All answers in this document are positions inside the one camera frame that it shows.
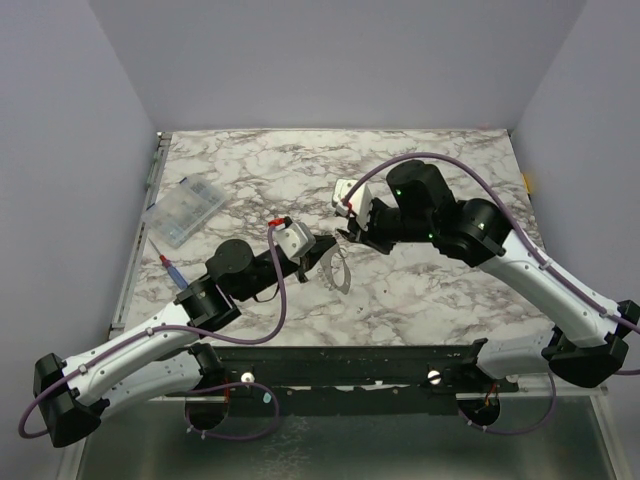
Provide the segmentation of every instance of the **clear plastic piece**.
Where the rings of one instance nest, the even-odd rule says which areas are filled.
[[[224,190],[200,175],[183,178],[144,213],[143,220],[168,245],[178,248],[227,200]]]

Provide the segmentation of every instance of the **white wall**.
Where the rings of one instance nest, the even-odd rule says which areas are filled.
[[[640,2],[590,0],[513,136],[536,180],[533,206],[551,255],[617,300],[640,303]],[[627,368],[640,368],[629,338]],[[640,378],[609,383],[640,478]]]
[[[513,128],[584,0],[90,0],[164,130]]]
[[[0,478],[42,480],[33,364],[106,338],[156,138],[85,0],[2,2],[0,65]]]

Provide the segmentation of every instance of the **white marble surface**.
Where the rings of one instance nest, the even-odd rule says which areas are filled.
[[[344,227],[330,206],[337,178],[358,178],[380,162],[406,152],[458,157],[482,175],[540,244],[531,205],[505,131],[203,131],[174,134],[159,197],[185,175],[198,173],[224,188],[230,200],[179,249],[166,255],[188,281],[229,238],[266,249],[266,222],[290,215],[314,233]],[[482,196],[462,171],[438,165],[457,198]],[[384,175],[375,195],[393,204]],[[347,247],[352,272],[348,295],[329,291],[316,272],[299,285],[287,279],[288,317],[269,345],[416,345],[468,343],[526,335],[548,328],[540,312],[492,277],[440,256],[427,244],[398,245],[389,256]],[[147,244],[127,326],[137,325],[171,301],[176,287]],[[263,292],[262,298],[269,295]],[[271,331],[279,302],[238,303],[243,315],[222,332],[257,338]]]

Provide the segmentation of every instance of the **purple cable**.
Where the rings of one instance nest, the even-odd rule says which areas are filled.
[[[266,387],[266,386],[264,386],[264,385],[262,385],[260,383],[253,383],[253,382],[227,383],[225,385],[218,385],[217,387],[201,388],[199,390],[191,390],[189,392],[189,395],[191,395],[191,394],[198,395],[198,394],[202,394],[202,393],[212,393],[212,392],[218,392],[220,390],[226,390],[227,388],[239,388],[239,387],[255,387],[255,388],[259,388],[260,390],[264,391],[265,393],[268,393],[269,395],[271,395],[271,398],[273,399],[273,420],[271,421],[271,423],[269,424],[269,426],[267,428],[265,428],[261,432],[253,433],[253,434],[250,434],[250,435],[224,435],[222,433],[209,432],[208,430],[198,430],[197,428],[195,428],[191,424],[191,418],[189,416],[189,410],[187,409],[186,415],[185,415],[185,420],[187,421],[187,425],[189,425],[188,432],[193,431],[193,432],[199,433],[201,435],[204,434],[205,437],[218,438],[220,440],[232,440],[232,441],[236,441],[236,442],[249,442],[251,440],[257,440],[259,438],[266,437],[270,433],[274,432],[278,428],[278,424],[280,423],[280,403],[278,403],[278,399],[276,398],[276,395],[268,387]]]
[[[529,241],[529,237],[527,237],[526,233],[524,233],[524,230],[522,229],[522,227],[520,226],[516,218],[511,213],[511,210],[509,210],[509,208],[503,203],[503,201],[500,200],[500,197],[491,188],[491,186],[487,182],[485,182],[484,179],[480,175],[478,175],[471,167],[469,167],[468,165],[465,165],[460,160],[450,157],[448,155],[443,155],[441,153],[431,153],[431,152],[414,152],[414,153],[405,153],[404,155],[399,155],[397,157],[392,158],[391,160],[387,160],[386,162],[381,163],[376,168],[371,170],[369,173],[366,173],[360,180],[358,180],[355,183],[355,185],[351,187],[351,190],[349,190],[347,195],[342,199],[342,204],[345,206],[348,206],[349,200],[351,199],[353,194],[358,190],[358,188],[360,188],[367,180],[369,180],[371,177],[373,177],[377,173],[380,173],[385,168],[388,168],[391,165],[395,165],[396,163],[404,162],[405,160],[413,160],[416,158],[430,158],[435,160],[442,160],[443,162],[451,163],[452,165],[455,165],[456,167],[464,170],[471,178],[473,178],[476,182],[478,182],[478,184],[480,184],[480,186],[484,189],[484,191],[487,192],[487,194],[495,202],[495,204],[498,206],[500,211],[504,214],[504,216],[507,218],[507,220],[513,227],[513,230],[516,232],[516,235],[518,236],[522,244],[529,251],[529,253],[531,253],[531,256],[535,258],[540,265],[544,265],[546,263],[546,260],[542,257],[542,255],[540,255],[536,246]],[[618,323],[619,325],[627,327],[628,329],[634,331],[635,333],[640,334],[640,327],[638,327],[637,325],[634,325],[628,320],[625,320],[624,318],[618,317],[615,314],[609,314],[609,312],[605,307],[600,305],[598,302],[596,302],[590,296],[588,296],[586,293],[580,290],[576,285],[573,284],[573,282],[565,278],[564,275],[562,275],[558,270],[553,268],[553,266],[548,266],[547,271],[561,285],[563,285],[567,290],[573,293],[576,297],[578,297],[584,303],[586,303],[591,308],[596,310],[601,316],[610,318],[611,320]],[[616,375],[640,375],[640,369],[618,370],[618,372],[616,372]]]
[[[556,391],[556,382],[553,379],[552,373],[549,373],[549,382],[551,383],[551,404],[549,405],[549,410],[547,410],[547,413],[544,414],[544,417],[542,417],[537,423],[534,423],[533,425],[530,425],[528,427],[519,428],[516,430],[500,430],[499,428],[483,427],[482,425],[473,423],[471,420],[469,420],[469,418],[467,418],[467,416],[462,412],[462,410],[459,411],[460,416],[466,420],[467,424],[470,427],[473,427],[476,430],[481,430],[484,433],[491,433],[493,435],[506,435],[506,436],[525,435],[527,433],[531,433],[534,430],[537,430],[538,428],[542,428],[547,423],[549,423],[549,421],[551,420],[551,417],[553,417],[553,414],[556,411],[556,407],[558,405],[558,395]]]
[[[262,338],[258,338],[258,339],[255,339],[255,340],[244,340],[244,339],[241,339],[241,338],[227,337],[226,335],[220,335],[218,333],[209,332],[209,331],[203,330],[201,328],[188,327],[188,326],[184,326],[184,325],[162,325],[162,326],[159,326],[159,327],[152,328],[153,332],[154,333],[163,332],[163,331],[190,332],[190,333],[194,333],[196,335],[201,335],[201,336],[204,336],[204,337],[211,337],[211,338],[215,338],[216,340],[222,340],[224,342],[237,343],[239,345],[259,345],[259,344],[268,342],[269,340],[273,339],[276,335],[278,335],[278,333],[280,333],[280,330],[282,330],[282,327],[284,326],[284,321],[285,321],[285,319],[287,317],[287,293],[285,291],[284,276],[282,275],[282,267],[280,266],[280,260],[278,259],[278,252],[276,251],[276,246],[275,246],[275,243],[273,241],[273,231],[274,230],[275,230],[275,226],[269,226],[269,230],[267,231],[267,242],[269,243],[269,251],[270,251],[271,257],[273,259],[273,265],[274,265],[274,267],[276,269],[276,279],[278,281],[278,287],[280,288],[280,319],[278,320],[278,324],[276,325],[276,328],[274,328],[271,333],[269,333],[268,335],[266,335],[266,336],[264,336]],[[114,345],[113,347],[109,348],[108,350],[105,350],[100,355],[97,355],[95,358],[89,360],[85,364],[85,366],[87,367],[87,369],[89,369],[89,368],[95,366],[97,363],[99,363],[102,360],[104,360],[105,358],[110,357],[114,353],[120,351],[122,348],[124,348],[124,347],[126,347],[128,345],[131,345],[132,343],[140,340],[141,338],[146,338],[148,336],[149,336],[149,334],[146,331],[140,332],[140,333],[132,336],[131,338],[128,338],[127,340],[124,340],[122,343]],[[38,438],[38,437],[42,437],[43,435],[46,435],[48,433],[46,429],[45,430],[41,430],[41,431],[36,432],[36,433],[27,432],[25,430],[25,426],[26,426],[27,420],[29,419],[29,416],[35,410],[35,408],[40,404],[40,402],[42,402],[42,400],[47,398],[48,395],[50,395],[53,391],[55,391],[61,385],[64,385],[66,382],[68,382],[69,380],[74,379],[78,375],[80,375],[80,370],[76,369],[76,370],[72,371],[68,375],[65,375],[64,377],[62,377],[60,380],[57,380],[56,382],[51,384],[49,387],[45,388],[40,393],[40,395],[38,395],[36,398],[33,399],[33,401],[27,406],[25,411],[22,413],[22,416],[20,417],[20,421],[18,422],[18,434],[22,438],[27,438],[27,439]]]

